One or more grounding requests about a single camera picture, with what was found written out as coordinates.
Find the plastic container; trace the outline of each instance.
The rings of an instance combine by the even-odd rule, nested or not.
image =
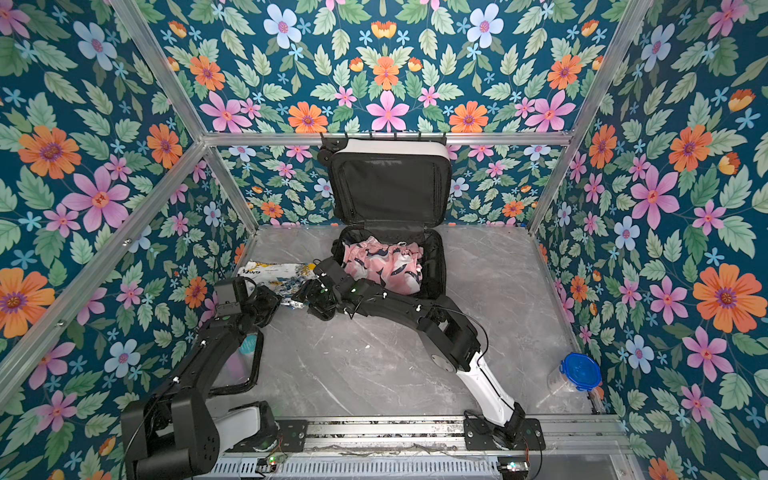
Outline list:
[[[602,377],[597,363],[583,353],[569,353],[547,377],[552,395],[589,392],[600,385]]]

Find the floral wallpaper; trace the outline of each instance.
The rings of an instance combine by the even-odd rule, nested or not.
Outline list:
[[[0,478],[122,478],[120,411],[187,353],[246,236],[200,162],[5,406]]]
[[[0,358],[189,143],[112,10],[93,6],[0,2]]]
[[[658,2],[537,232],[653,480],[768,478],[767,12]]]
[[[446,223],[525,224],[560,154],[548,145],[449,145],[453,178]],[[261,224],[342,223],[317,147],[287,145],[221,150]]]
[[[626,4],[170,0],[152,28],[211,131],[543,132],[572,125]]]

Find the suitcase lid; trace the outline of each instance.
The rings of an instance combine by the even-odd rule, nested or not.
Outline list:
[[[347,225],[423,228],[445,218],[452,169],[443,144],[349,139],[329,163],[333,212]]]

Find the pink flower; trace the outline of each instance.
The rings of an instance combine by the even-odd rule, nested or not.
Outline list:
[[[645,180],[645,171],[650,168],[650,162],[645,161],[645,154],[642,154],[640,158],[632,159],[632,167],[629,169],[629,173],[632,174],[632,181],[637,181],[638,178]]]
[[[202,315],[200,315],[200,322],[198,323],[198,326],[202,326],[209,319],[212,319],[216,316],[216,305],[218,304],[219,304],[219,296],[216,294],[216,292],[214,292],[211,298],[205,299],[204,305],[205,305],[205,308],[207,308],[208,310],[206,310],[205,312],[203,312]]]
[[[42,432],[49,425],[54,432],[61,430],[61,426],[64,425],[64,419],[68,419],[78,412],[77,407],[70,406],[77,397],[77,393],[70,393],[65,398],[61,390],[56,390],[56,393],[51,397],[51,405],[39,406],[35,411],[38,417],[41,417],[37,433]]]
[[[102,217],[110,227],[118,228],[122,225],[128,217],[128,210],[116,200],[128,198],[131,189],[125,185],[115,185],[110,188],[109,172],[104,167],[96,169],[95,185],[83,174],[74,174],[73,178],[74,184],[85,192],[85,195],[69,194],[64,197],[61,203],[78,212],[88,209],[88,212],[83,216],[85,231],[98,230],[101,227]]]
[[[571,160],[568,167],[571,169],[571,180],[579,183],[581,181],[581,175],[587,173],[587,168],[584,163],[587,161],[587,154],[576,154],[576,157]]]
[[[296,161],[302,164],[305,158],[312,158],[312,154],[308,151],[309,148],[309,145],[289,145],[286,147],[288,150],[286,155],[288,155],[288,158],[296,157]]]
[[[461,145],[449,145],[448,146],[448,159],[449,160],[458,160],[458,155],[456,154],[457,151],[461,150]]]
[[[240,113],[240,102],[237,100],[227,101],[227,105],[224,105],[224,100],[213,92],[208,94],[208,100],[213,105],[202,104],[200,109],[211,117],[216,117],[214,120],[214,129],[216,131],[229,130],[235,134],[239,134],[242,130],[240,127],[250,127],[253,123],[245,118]]]
[[[62,237],[69,237],[69,230],[80,230],[80,224],[74,219],[78,217],[78,212],[67,212],[67,207],[62,204],[56,206],[56,211],[46,210],[43,212],[45,218],[49,219],[45,229],[49,232],[58,230]]]
[[[280,162],[280,164],[277,165],[277,172],[280,174],[281,177],[285,177],[288,180],[293,178],[293,175],[296,175],[296,171],[293,169],[292,164],[286,165],[285,162]]]
[[[704,208],[694,208],[694,214],[699,217],[694,220],[694,227],[701,227],[704,235],[709,236],[712,227],[715,227],[718,230],[725,227],[725,223],[720,219],[724,213],[725,207],[715,208],[715,203],[712,200],[709,200],[707,201],[707,204],[704,205]]]
[[[173,193],[170,195],[170,204],[171,204],[171,205],[175,205],[175,204],[176,204],[176,202],[180,202],[180,203],[182,203],[182,204],[183,204],[184,202],[186,202],[186,201],[187,201],[187,198],[184,196],[184,192],[186,192],[186,191],[187,191],[187,190],[189,190],[189,189],[190,189],[190,188],[189,188],[189,187],[188,187],[186,184],[181,184],[181,185],[179,185],[179,187],[176,189],[176,191],[175,191],[175,192],[173,192]]]
[[[589,331],[589,327],[587,327],[586,325],[582,325],[580,330],[581,330],[581,333],[579,333],[578,335],[581,337],[582,340],[584,340],[584,343],[586,345],[589,345],[589,342],[592,341],[592,332]]]
[[[126,180],[128,180],[128,177],[126,177],[126,175],[130,175],[134,173],[132,169],[125,166],[126,163],[127,162],[125,160],[125,157],[117,158],[114,155],[110,155],[109,163],[104,164],[104,168],[112,172],[110,174],[110,178],[112,180],[117,180],[119,178],[121,182],[125,182]]]
[[[184,214],[182,214],[181,212],[176,215],[171,215],[170,221],[174,223],[173,225],[171,225],[170,229],[176,232],[176,235],[178,235],[179,237],[184,235],[190,229],[189,225],[187,225],[188,223],[190,223],[190,219],[185,218]]]
[[[645,184],[645,187],[641,184],[632,185],[632,197],[642,200],[632,209],[632,218],[642,218],[648,212],[648,226],[656,230],[661,221],[659,208],[668,214],[680,209],[674,195],[663,195],[677,184],[677,172],[664,175],[660,182],[659,170],[651,165],[645,174]]]
[[[502,163],[502,161],[498,161],[496,163],[489,163],[488,169],[485,171],[487,174],[491,175],[491,178],[496,177],[497,175],[501,175],[504,173],[505,166]]]
[[[710,337],[707,335],[707,331],[697,327],[696,339],[694,340],[687,336],[683,339],[683,343],[689,350],[694,352],[688,356],[688,366],[697,369],[703,363],[704,375],[710,382],[714,382],[717,380],[715,367],[723,373],[731,373],[733,367],[728,360],[717,355],[718,353],[725,352],[728,342],[724,339],[714,339],[712,342],[709,340]]]
[[[437,8],[440,6],[440,0],[419,0],[419,3],[422,5],[429,3],[429,6],[432,7],[432,10],[437,10]]]
[[[533,100],[528,100],[528,97],[523,97],[523,101],[519,104],[515,104],[515,109],[517,110],[515,112],[515,116],[519,117],[522,115],[523,118],[528,118],[528,114],[533,113],[534,108],[534,102]]]
[[[701,418],[704,417],[704,419],[712,422],[714,418],[712,417],[712,412],[710,412],[710,407],[714,405],[715,402],[713,402],[710,397],[701,396],[701,389],[695,383],[694,386],[690,387],[690,390],[686,386],[681,387],[681,389],[683,395],[685,395],[685,399],[683,399],[680,404],[684,409],[689,409],[691,411],[690,415],[694,420],[696,420],[696,422],[701,422]]]
[[[408,105],[395,105],[395,95],[389,90],[384,90],[382,93],[381,101],[381,106],[376,104],[366,105],[366,110],[368,113],[379,117],[375,119],[371,124],[371,130],[379,131],[382,130],[385,126],[387,132],[392,131],[392,127],[394,127],[395,130],[405,130],[406,123],[400,118],[400,116],[408,113]]]
[[[592,235],[597,229],[598,229],[598,217],[597,215],[593,215],[592,212],[587,214],[587,217],[584,218],[584,229]]]
[[[470,145],[469,147],[472,149],[469,151],[469,156],[477,157],[478,161],[493,156],[493,145]]]
[[[67,363],[59,359],[72,353],[73,349],[74,343],[66,342],[46,353],[35,371],[29,376],[29,387],[33,390],[38,389],[48,377],[48,371],[51,372],[51,375],[64,375],[68,370]]]
[[[83,309],[78,313],[78,323],[85,325],[91,318],[92,313],[96,313],[97,315],[99,313],[104,313],[104,304],[102,302],[97,302],[96,300],[103,299],[104,295],[106,294],[106,288],[100,286],[96,289],[93,296],[91,297],[91,300],[88,301],[88,304],[86,304],[86,306],[84,306]]]
[[[552,130],[562,130],[565,127],[565,120],[560,118],[561,115],[570,114],[576,104],[565,104],[565,90],[560,90],[552,97],[552,102],[548,102],[546,98],[537,98],[535,107],[538,114],[531,115],[531,117],[525,121],[525,124],[529,127],[538,125],[536,131],[548,131],[552,126]]]
[[[600,194],[605,192],[605,187],[600,185],[603,181],[603,174],[589,174],[589,183],[584,185],[584,191],[587,192],[587,202],[596,204],[600,200]]]
[[[750,10],[747,5],[744,5],[743,0],[723,0],[720,3],[720,8],[723,11],[714,12],[707,19],[710,25],[714,25],[707,39],[715,38],[718,32],[723,37],[727,37],[731,28],[733,28],[733,21],[742,18]]]
[[[339,87],[339,91],[334,94],[336,96],[336,100],[339,101],[339,106],[346,105],[349,108],[352,108],[352,102],[357,101],[357,97],[355,95],[352,95],[352,88],[347,88],[346,90],[344,87]]]
[[[623,286],[619,286],[619,291],[621,292],[621,302],[629,303],[630,308],[634,308],[635,302],[642,298],[637,292],[638,286],[639,285],[637,282],[631,282],[628,278],[624,279]]]
[[[261,105],[254,104],[252,99],[249,98],[248,100],[240,100],[240,113],[248,114],[248,118],[251,120],[253,120],[255,117],[261,118],[261,112],[259,112],[259,110],[261,110]]]
[[[126,310],[131,308],[131,304],[138,305],[140,300],[139,296],[144,292],[144,289],[139,287],[136,282],[131,282],[130,285],[123,283],[120,285],[120,290],[123,293],[118,295],[117,301],[123,303],[123,308]]]
[[[666,276],[661,280],[661,288],[658,285],[651,285],[650,292],[660,300],[654,300],[650,305],[650,309],[654,312],[664,311],[664,322],[667,325],[672,324],[674,320],[674,314],[677,314],[680,318],[688,318],[688,310],[682,303],[688,294],[688,290],[685,290],[682,286],[672,290],[672,280]]]
[[[422,95],[419,97],[419,101],[424,103],[424,108],[427,108],[429,105],[437,105],[438,98],[440,98],[440,94],[437,93],[435,87],[432,86],[429,87],[429,90],[422,88]]]
[[[346,0],[326,0],[326,8],[328,8],[332,12],[333,6],[335,3],[338,3],[339,5],[344,5],[346,3]]]
[[[557,290],[560,294],[560,304],[563,306],[565,318],[568,319],[569,323],[575,322],[576,320],[574,318],[574,313],[571,312],[571,309],[574,307],[574,298],[572,296],[568,296],[568,293],[562,286],[557,288]]]
[[[205,160],[197,162],[197,165],[194,166],[194,170],[192,172],[192,180],[194,180],[194,183],[199,183],[201,178],[203,180],[208,178],[208,176],[205,174],[205,167],[207,166],[208,164],[205,163]]]
[[[13,10],[13,0],[0,0],[0,32],[3,35],[10,35],[16,30],[22,37],[29,38],[27,28],[22,25],[29,20],[29,15],[21,10]]]

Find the orange flower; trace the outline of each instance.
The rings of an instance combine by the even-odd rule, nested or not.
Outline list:
[[[56,127],[50,131],[48,127],[38,125],[34,136],[23,134],[18,142],[24,147],[18,151],[18,156],[24,163],[32,164],[29,170],[41,177],[50,174],[51,178],[64,178],[64,174],[71,174],[74,166],[80,164],[80,155],[74,153],[80,147],[67,138],[67,132]]]
[[[763,285],[752,273],[739,277],[739,267],[722,263],[720,273],[713,267],[701,273],[704,283],[694,284],[694,298],[702,300],[696,309],[705,320],[715,317],[715,328],[725,333],[733,331],[733,324],[741,333],[757,328],[751,315],[764,317],[768,302],[761,296]]]
[[[592,167],[602,168],[614,157],[616,148],[616,129],[613,125],[603,125],[599,132],[592,137],[592,145],[589,147],[589,163]]]
[[[455,134],[479,134],[488,124],[488,117],[485,116],[487,113],[485,106],[478,106],[476,101],[468,101],[466,107],[459,105],[455,115],[451,115],[449,119],[449,123],[453,125],[451,131]]]
[[[147,146],[152,149],[152,158],[163,167],[171,168],[179,161],[181,145],[175,131],[171,131],[166,124],[152,125],[149,127]]]
[[[677,473],[670,470],[667,463],[661,458],[652,458],[648,473],[653,480],[677,480]]]
[[[693,130],[686,127],[680,132],[680,138],[672,140],[670,163],[674,169],[681,172],[692,172],[699,166],[699,162],[710,154],[709,144],[712,143],[712,134],[704,132],[703,125],[697,125]]]
[[[373,67],[373,74],[376,76],[373,80],[384,90],[392,90],[392,86],[397,85],[399,81],[398,73],[400,73],[400,68],[395,65],[392,57],[381,57],[379,64]]]
[[[362,71],[362,58],[356,57],[349,61],[351,71]]]
[[[750,89],[747,88],[746,90],[736,90],[736,92],[730,96],[730,100],[728,101],[728,108],[731,111],[739,111],[743,108],[746,108],[746,106],[751,104],[752,100],[754,99],[755,94],[752,93]]]
[[[592,35],[599,24],[600,22],[597,20],[590,20],[589,22],[585,23],[583,27],[581,27],[581,34],[585,37]]]
[[[565,55],[562,60],[558,60],[552,65],[552,71],[547,75],[549,86],[562,90],[576,81],[576,75],[581,72],[581,58],[578,55],[571,57]]]
[[[587,299],[587,286],[584,285],[584,279],[579,275],[571,280],[571,293],[574,294],[574,300],[579,303]]]
[[[184,38],[187,36],[187,27],[183,26],[181,23],[173,20],[172,22],[168,22],[168,28],[176,34],[178,38]]]
[[[274,202],[264,202],[261,204],[261,210],[265,215],[272,218],[280,218],[283,216],[283,208],[280,205],[276,205]]]
[[[5,327],[5,338],[10,339],[27,333],[27,322],[34,325],[45,308],[55,299],[52,288],[43,288],[48,279],[38,272],[24,278],[20,268],[0,270],[0,329]]]
[[[397,24],[395,22],[373,22],[371,24],[371,31],[376,38],[392,38],[397,31]]]
[[[717,167],[726,175],[735,175],[739,172],[740,165],[739,154],[732,151],[729,154],[723,155]]]
[[[240,246],[235,249],[235,263],[240,261],[240,258],[243,256],[243,251],[245,251],[245,243],[241,243]]]
[[[419,71],[423,66],[424,65],[422,65],[422,61],[416,57],[411,57],[411,59],[408,60],[408,69],[410,71]]]
[[[98,448],[98,454],[102,457],[105,455],[109,455],[112,453],[112,449],[114,449],[114,444],[117,441],[117,437],[110,437],[106,440],[104,440],[104,443],[101,444],[101,447]]]
[[[505,217],[516,217],[523,213],[523,209],[525,209],[525,205],[522,202],[509,202],[504,205],[502,212],[504,212]]]
[[[190,71],[197,83],[204,85],[208,90],[221,90],[224,88],[224,74],[221,67],[215,61],[208,61],[208,57],[201,55],[190,59]]]
[[[317,105],[310,107],[305,101],[300,101],[297,107],[291,107],[288,113],[291,114],[288,123],[296,128],[298,134],[324,134],[327,131],[325,126],[328,119],[320,114],[322,112]]]
[[[203,280],[201,276],[196,276],[190,280],[190,285],[184,292],[187,296],[184,298],[184,302],[190,306],[190,308],[197,308],[202,305],[205,300],[205,294],[208,293],[207,282]]]

